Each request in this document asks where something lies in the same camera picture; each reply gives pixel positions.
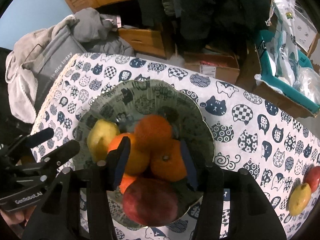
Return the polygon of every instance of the yellow pear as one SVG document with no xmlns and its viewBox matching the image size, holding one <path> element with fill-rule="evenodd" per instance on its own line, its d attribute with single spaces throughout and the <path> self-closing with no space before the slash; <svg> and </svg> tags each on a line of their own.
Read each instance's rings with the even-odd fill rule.
<svg viewBox="0 0 320 240">
<path fill-rule="evenodd" d="M 99 119 L 89 132 L 87 145 L 93 161 L 104 160 L 108 154 L 108 145 L 120 134 L 118 126 L 104 119 Z"/>
<path fill-rule="evenodd" d="M 308 205 L 311 198 L 311 188 L 303 183 L 295 188 L 289 199 L 289 213 L 292 217 L 299 215 Z"/>
</svg>

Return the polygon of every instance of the gray bag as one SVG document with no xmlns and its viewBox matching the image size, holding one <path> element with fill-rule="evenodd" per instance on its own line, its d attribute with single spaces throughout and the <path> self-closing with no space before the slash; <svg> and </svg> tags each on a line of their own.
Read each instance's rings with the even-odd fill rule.
<svg viewBox="0 0 320 240">
<path fill-rule="evenodd" d="M 36 112 L 39 112 L 50 88 L 68 61 L 74 54 L 83 52 L 86 50 L 71 35 L 68 26 L 65 26 L 37 57 L 35 68 L 32 70 L 38 80 L 34 105 Z"/>
</svg>

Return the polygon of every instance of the tablecloth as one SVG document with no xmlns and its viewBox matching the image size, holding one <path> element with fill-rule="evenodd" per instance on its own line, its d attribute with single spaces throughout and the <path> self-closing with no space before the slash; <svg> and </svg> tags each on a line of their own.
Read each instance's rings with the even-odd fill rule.
<svg viewBox="0 0 320 240">
<path fill-rule="evenodd" d="M 320 140 L 272 103 L 239 87 L 190 70 L 122 55 L 75 55 L 50 90 L 33 126 L 32 133 L 47 127 L 55 130 L 53 139 L 33 149 L 36 160 L 70 139 L 84 141 L 77 124 L 102 91 L 111 90 L 122 81 L 148 79 L 171 84 L 200 106 L 215 139 L 214 162 L 232 171 L 244 167 L 252 174 L 290 239 L 307 219 L 319 196 L 318 189 L 300 215 L 290 216 L 287 210 L 289 194 L 303 181 L 311 165 L 320 164 Z M 65 166 L 74 168 L 72 160 Z M 88 229 L 85 196 L 82 198 L 82 225 Z M 167 227 L 134 231 L 115 222 L 117 237 L 153 240 L 191 238 L 199 209 L 200 204 L 186 217 Z M 229 211 L 229 208 L 223 211 L 220 238 L 228 233 Z"/>
</svg>

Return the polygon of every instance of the blue wall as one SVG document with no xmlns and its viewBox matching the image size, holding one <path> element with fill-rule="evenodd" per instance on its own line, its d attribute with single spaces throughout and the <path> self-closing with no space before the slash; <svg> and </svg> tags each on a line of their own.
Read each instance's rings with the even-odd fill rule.
<svg viewBox="0 0 320 240">
<path fill-rule="evenodd" d="M 70 14 L 65 0 L 13 0 L 0 18 L 0 47 L 13 49 L 23 35 L 55 25 Z"/>
</svg>

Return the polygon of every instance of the teal box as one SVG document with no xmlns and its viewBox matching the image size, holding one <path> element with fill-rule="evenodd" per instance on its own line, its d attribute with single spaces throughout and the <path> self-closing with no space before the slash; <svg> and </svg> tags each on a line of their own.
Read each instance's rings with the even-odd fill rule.
<svg viewBox="0 0 320 240">
<path fill-rule="evenodd" d="M 258 50 L 258 55 L 261 64 L 261 79 L 268 83 L 270 86 L 281 89 L 284 95 L 292 101 L 308 109 L 312 114 L 319 112 L 320 106 L 312 102 L 309 98 L 302 95 L 293 87 L 282 82 L 280 79 L 274 77 L 271 71 L 271 65 L 267 53 L 265 43 L 270 42 L 274 34 L 270 31 L 263 30 L 258 33 L 255 39 L 255 44 Z M 298 50 L 299 64 L 301 67 L 310 67 L 313 69 L 310 59 Z"/>
</svg>

